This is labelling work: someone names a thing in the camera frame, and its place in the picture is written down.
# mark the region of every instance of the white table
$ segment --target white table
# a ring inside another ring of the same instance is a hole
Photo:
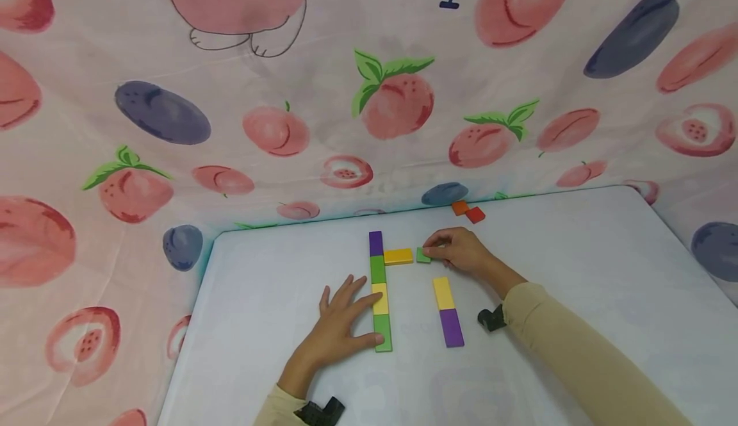
[[[250,425],[317,319],[322,287],[368,275],[369,231],[385,250],[463,225],[543,284],[641,367],[695,425],[738,422],[738,309],[631,188],[225,233],[215,241],[160,425]],[[466,346],[443,344],[432,278],[451,281]],[[576,402],[507,331],[478,311],[499,299],[431,265],[389,266],[392,353],[326,369],[311,399],[347,407],[340,426],[587,425]],[[364,293],[369,292],[365,286]],[[370,312],[356,325],[372,331]]]

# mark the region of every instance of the green block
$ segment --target green block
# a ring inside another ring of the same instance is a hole
[[[418,251],[416,252],[416,262],[418,263],[431,262],[430,258],[428,258],[426,255],[423,255],[423,247],[418,247]]]
[[[390,330],[390,315],[374,316],[374,332],[384,335],[384,343],[374,347],[376,352],[392,352],[392,330]]]
[[[369,265],[371,267],[371,283],[386,284],[387,275],[384,273],[384,256],[370,256]]]

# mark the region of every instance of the black clip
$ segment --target black clip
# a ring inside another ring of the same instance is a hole
[[[482,324],[487,332],[494,332],[494,330],[501,329],[507,324],[505,323],[505,315],[503,314],[503,305],[497,306],[494,313],[489,309],[482,309],[477,314],[477,322]]]
[[[320,408],[314,402],[308,402],[305,407],[295,412],[295,416],[307,426],[336,426],[344,410],[346,407],[341,401],[331,397],[331,400],[325,404],[325,408]]]

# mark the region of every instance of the block tower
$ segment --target block tower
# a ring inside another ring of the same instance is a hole
[[[463,346],[463,334],[461,333],[461,322],[454,297],[451,295],[451,285],[448,277],[437,277],[433,279],[433,290],[436,291],[436,302],[441,314],[441,327],[443,328],[443,339],[446,340],[446,348],[460,348]]]
[[[371,291],[381,291],[382,299],[374,304],[374,332],[384,335],[384,343],[375,347],[377,352],[392,352],[390,330],[390,302],[387,297],[387,274],[384,269],[384,242],[382,231],[369,232],[369,265],[371,268]]]

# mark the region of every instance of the yellow block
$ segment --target yellow block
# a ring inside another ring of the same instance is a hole
[[[448,284],[448,277],[437,277],[433,279],[433,290],[436,290],[438,310],[456,309],[454,297],[451,296],[451,285]]]
[[[384,252],[384,265],[409,265],[413,262],[413,251],[409,248]]]
[[[374,303],[372,311],[374,315],[389,314],[390,313],[390,302],[387,301],[387,284],[371,284],[371,292],[377,293],[382,292],[382,298]]]

